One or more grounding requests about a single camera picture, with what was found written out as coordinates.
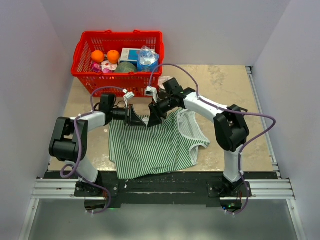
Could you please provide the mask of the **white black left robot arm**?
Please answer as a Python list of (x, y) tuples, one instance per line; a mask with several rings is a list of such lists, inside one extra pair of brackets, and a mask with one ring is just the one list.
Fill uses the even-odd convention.
[(127, 126), (145, 126), (137, 116), (134, 106), (129, 100), (135, 95), (124, 90), (125, 107), (116, 106), (116, 95), (104, 93), (100, 102), (88, 113), (76, 117), (59, 117), (56, 120), (49, 144), (49, 155), (64, 166), (60, 176), (68, 179), (74, 175), (86, 183), (86, 191), (92, 196), (99, 196), (104, 190), (104, 184), (99, 181), (99, 171), (87, 157), (88, 134), (90, 131), (108, 125), (111, 121), (123, 121)]

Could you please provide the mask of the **green white striped garment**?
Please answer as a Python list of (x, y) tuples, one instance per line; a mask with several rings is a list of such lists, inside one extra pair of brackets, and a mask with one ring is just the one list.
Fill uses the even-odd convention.
[(196, 113), (183, 108), (151, 128), (113, 120), (108, 142), (109, 158), (120, 180), (191, 168), (197, 164), (199, 147), (211, 143), (201, 131)]

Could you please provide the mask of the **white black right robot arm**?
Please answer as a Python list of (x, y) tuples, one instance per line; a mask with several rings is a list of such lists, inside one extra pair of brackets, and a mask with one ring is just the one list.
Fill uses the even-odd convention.
[(158, 100), (156, 88), (148, 86), (147, 96), (153, 98), (149, 104), (150, 117), (148, 127), (161, 124), (167, 117), (167, 112), (174, 108), (193, 111), (214, 124), (215, 138), (224, 150), (224, 171), (222, 183), (214, 187), (218, 193), (233, 197), (243, 184), (242, 152), (250, 133), (248, 125), (242, 115), (242, 109), (237, 105), (219, 105), (201, 96), (196, 90), (188, 87), (184, 89), (175, 78), (163, 84), (167, 97)]

